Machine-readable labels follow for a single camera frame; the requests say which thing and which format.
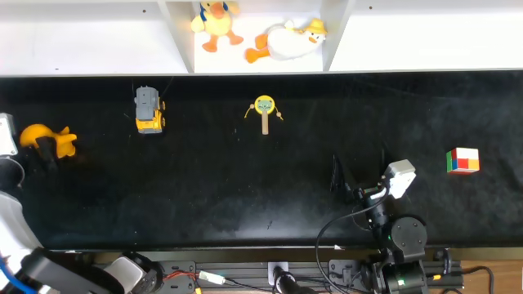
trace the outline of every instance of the yellow hat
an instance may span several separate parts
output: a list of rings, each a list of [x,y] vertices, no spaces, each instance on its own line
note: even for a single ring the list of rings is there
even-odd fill
[[[324,28],[324,22],[319,19],[313,19],[311,24],[305,28],[305,31],[309,31],[311,33],[327,34],[327,31]]]

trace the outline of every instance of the red cube face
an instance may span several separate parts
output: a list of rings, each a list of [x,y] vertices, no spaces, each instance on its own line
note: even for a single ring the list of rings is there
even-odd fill
[[[468,168],[468,159],[458,158],[458,168]]]

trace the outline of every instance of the blue cable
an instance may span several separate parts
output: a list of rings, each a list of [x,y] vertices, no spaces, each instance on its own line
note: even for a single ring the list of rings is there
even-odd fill
[[[15,276],[11,274],[11,272],[7,268],[6,262],[3,260],[2,255],[0,255],[0,269],[2,270],[3,274],[6,275],[6,278],[9,280],[9,282],[13,284],[15,287],[17,287],[19,290],[23,291],[26,294],[38,294],[36,290],[23,284],[21,281],[15,278]]]

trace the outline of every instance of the white duck plush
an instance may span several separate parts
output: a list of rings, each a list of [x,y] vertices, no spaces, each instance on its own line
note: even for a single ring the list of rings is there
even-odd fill
[[[254,63],[262,57],[270,56],[276,60],[291,60],[315,51],[325,40],[327,31],[324,22],[313,19],[311,24],[301,29],[295,29],[289,20],[285,25],[271,26],[267,33],[256,37],[256,49],[249,48],[245,52],[248,63]]]

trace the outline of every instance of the duck plush toy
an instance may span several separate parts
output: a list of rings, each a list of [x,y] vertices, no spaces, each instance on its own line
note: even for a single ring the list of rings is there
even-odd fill
[[[326,34],[324,22],[319,19],[313,19],[311,24],[303,30],[295,29],[291,20],[285,25],[273,25],[267,33],[256,37],[258,50],[247,49],[245,58],[248,63],[254,63],[259,58],[266,56],[276,60],[302,57],[320,47]]]
[[[230,13],[238,14],[238,4],[235,2],[201,2],[200,13],[190,24],[195,33],[205,30],[211,35],[211,40],[202,45],[209,52],[217,51],[218,38],[227,36],[231,45],[238,45],[244,41],[240,36],[232,32],[232,19]]]

